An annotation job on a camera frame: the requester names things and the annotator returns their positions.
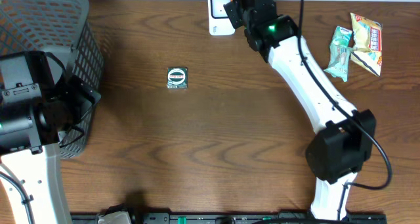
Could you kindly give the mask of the yellow snack bag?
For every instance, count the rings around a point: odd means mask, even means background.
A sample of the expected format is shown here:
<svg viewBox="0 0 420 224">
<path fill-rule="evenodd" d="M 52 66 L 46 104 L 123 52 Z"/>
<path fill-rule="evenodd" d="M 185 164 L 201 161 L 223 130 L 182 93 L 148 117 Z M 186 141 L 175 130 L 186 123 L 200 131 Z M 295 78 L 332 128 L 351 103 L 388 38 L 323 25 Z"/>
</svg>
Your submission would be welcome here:
<svg viewBox="0 0 420 224">
<path fill-rule="evenodd" d="M 354 46 L 350 59 L 368 72 L 379 77 L 383 63 L 383 25 L 351 13 Z"/>
</svg>

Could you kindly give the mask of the teal snack packet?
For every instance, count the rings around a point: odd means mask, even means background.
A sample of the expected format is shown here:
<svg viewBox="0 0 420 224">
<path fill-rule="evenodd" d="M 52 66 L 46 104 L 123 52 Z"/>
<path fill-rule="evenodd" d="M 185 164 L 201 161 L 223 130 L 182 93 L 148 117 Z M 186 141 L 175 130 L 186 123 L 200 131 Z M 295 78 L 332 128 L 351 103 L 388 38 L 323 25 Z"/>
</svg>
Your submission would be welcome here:
<svg viewBox="0 0 420 224">
<path fill-rule="evenodd" d="M 330 61 L 325 72 L 335 78 L 341 78 L 344 82 L 348 80 L 348 65 L 352 49 L 347 46 L 331 44 Z"/>
</svg>

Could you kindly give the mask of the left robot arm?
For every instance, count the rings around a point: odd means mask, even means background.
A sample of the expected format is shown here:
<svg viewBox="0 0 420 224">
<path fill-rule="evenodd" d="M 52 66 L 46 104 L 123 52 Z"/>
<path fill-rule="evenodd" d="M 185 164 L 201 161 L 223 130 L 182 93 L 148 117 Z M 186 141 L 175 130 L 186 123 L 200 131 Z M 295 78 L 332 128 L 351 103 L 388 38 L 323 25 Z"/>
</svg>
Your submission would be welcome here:
<svg viewBox="0 0 420 224">
<path fill-rule="evenodd" d="M 16 223 L 71 223 L 60 171 L 61 132 L 76 130 L 101 99 L 50 52 L 1 57 L 1 184 Z"/>
</svg>

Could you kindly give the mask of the round clear packaged item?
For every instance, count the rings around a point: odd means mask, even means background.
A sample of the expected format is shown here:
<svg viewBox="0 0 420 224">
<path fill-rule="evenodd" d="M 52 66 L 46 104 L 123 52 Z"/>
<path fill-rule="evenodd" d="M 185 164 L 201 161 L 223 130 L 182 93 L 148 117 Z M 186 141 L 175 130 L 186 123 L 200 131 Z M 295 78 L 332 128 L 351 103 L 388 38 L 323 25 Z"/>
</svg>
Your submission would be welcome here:
<svg viewBox="0 0 420 224">
<path fill-rule="evenodd" d="M 186 89 L 188 87 L 188 69 L 185 67 L 168 68 L 167 88 Z"/>
</svg>

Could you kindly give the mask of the teal tissue pack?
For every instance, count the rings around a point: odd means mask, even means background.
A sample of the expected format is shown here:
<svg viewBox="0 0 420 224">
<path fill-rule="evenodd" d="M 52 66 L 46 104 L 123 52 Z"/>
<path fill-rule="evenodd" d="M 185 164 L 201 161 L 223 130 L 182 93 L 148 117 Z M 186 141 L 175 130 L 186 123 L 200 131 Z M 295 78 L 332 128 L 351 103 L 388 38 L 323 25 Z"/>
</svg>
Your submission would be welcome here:
<svg viewBox="0 0 420 224">
<path fill-rule="evenodd" d="M 332 37 L 330 48 L 332 49 L 334 47 L 344 47 L 347 49 L 352 34 L 352 30 L 348 30 L 344 27 L 337 26 Z"/>
</svg>

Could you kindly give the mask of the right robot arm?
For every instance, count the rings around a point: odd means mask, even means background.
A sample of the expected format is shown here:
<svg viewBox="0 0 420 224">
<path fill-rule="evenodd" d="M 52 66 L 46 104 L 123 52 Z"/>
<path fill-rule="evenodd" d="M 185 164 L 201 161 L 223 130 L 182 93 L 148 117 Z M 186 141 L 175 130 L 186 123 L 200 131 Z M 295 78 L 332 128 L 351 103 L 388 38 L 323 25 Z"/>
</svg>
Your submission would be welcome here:
<svg viewBox="0 0 420 224">
<path fill-rule="evenodd" d="M 317 221 L 350 221 L 350 188 L 371 156 L 376 120 L 358 111 L 322 72 L 301 33 L 301 25 L 278 14 L 274 0 L 229 0 L 233 28 L 244 27 L 249 46 L 285 80 L 306 112 L 315 137 L 305 151 L 316 177 L 310 214 Z"/>
</svg>

